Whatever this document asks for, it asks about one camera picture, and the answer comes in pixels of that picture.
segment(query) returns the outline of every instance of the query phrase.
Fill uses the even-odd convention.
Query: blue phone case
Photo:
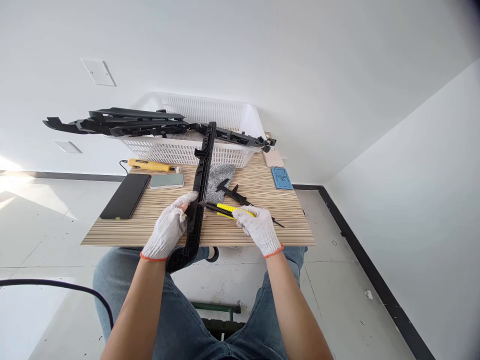
[[[273,175],[273,180],[275,180],[275,186],[277,189],[294,189],[292,183],[290,182],[289,174],[284,167],[272,167],[271,173]]]

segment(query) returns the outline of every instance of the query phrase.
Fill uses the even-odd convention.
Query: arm
[[[152,358],[164,278],[165,261],[138,262],[101,360]]]
[[[281,337],[289,359],[331,360],[329,346],[282,251],[266,259]]]
[[[101,355],[101,360],[150,360],[160,319],[165,266],[187,228],[184,211],[198,197],[190,192],[167,207],[140,253],[130,289]]]
[[[332,360],[332,354],[317,321],[285,258],[268,210],[242,206],[232,214],[266,258],[281,337],[289,359]]]

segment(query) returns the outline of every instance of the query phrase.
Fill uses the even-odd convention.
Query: yellow soldering iron
[[[129,159],[128,161],[122,160],[122,162],[127,163],[128,166],[132,168],[140,168],[140,169],[150,170],[150,171],[176,172],[177,174],[180,174],[182,170],[180,166],[174,167],[161,162],[148,161],[148,160]]]

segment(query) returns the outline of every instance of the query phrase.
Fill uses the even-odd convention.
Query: jeans
[[[109,303],[114,321],[119,316],[132,283],[140,251],[141,248],[112,248],[95,269],[93,288]],[[283,250],[299,286],[305,251],[306,247],[285,247]],[[206,259],[208,255],[209,248],[200,247],[192,264]],[[95,301],[103,336],[107,341],[111,332],[109,318],[103,305],[97,299]],[[208,332],[198,312],[174,284],[170,274],[166,273],[153,359],[216,360],[226,357],[239,360],[287,359],[268,272],[256,293],[245,326],[225,341],[218,341]]]

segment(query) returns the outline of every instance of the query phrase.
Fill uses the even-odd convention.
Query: black baseboard
[[[89,180],[89,181],[110,181],[122,182],[124,175],[99,175],[99,174],[79,174],[71,172],[44,172],[44,171],[5,171],[0,170],[2,175],[28,176],[37,179],[62,179],[62,180]]]
[[[295,190],[320,190],[321,185],[302,185],[302,184],[292,184],[293,189]]]
[[[380,299],[385,305],[386,310],[395,322],[398,330],[400,330],[401,335],[405,339],[405,342],[407,343],[415,358],[421,360],[435,360],[429,348],[420,337],[418,331],[410,322],[407,314],[405,314],[405,311],[402,309],[402,307],[390,291],[387,283],[380,275],[372,260],[370,260],[370,257],[365,252],[364,248],[360,244],[359,240],[355,236],[350,226],[347,224],[347,221],[340,213],[338,207],[332,201],[332,198],[330,197],[327,190],[323,186],[321,186],[318,192],[320,193],[323,201],[325,201],[326,206],[330,210],[331,215],[333,216],[338,227],[340,228],[342,236],[345,237],[346,241],[353,250],[353,253],[358,259],[358,262],[368,276],[370,282],[378,293],[378,296],[380,296]]]

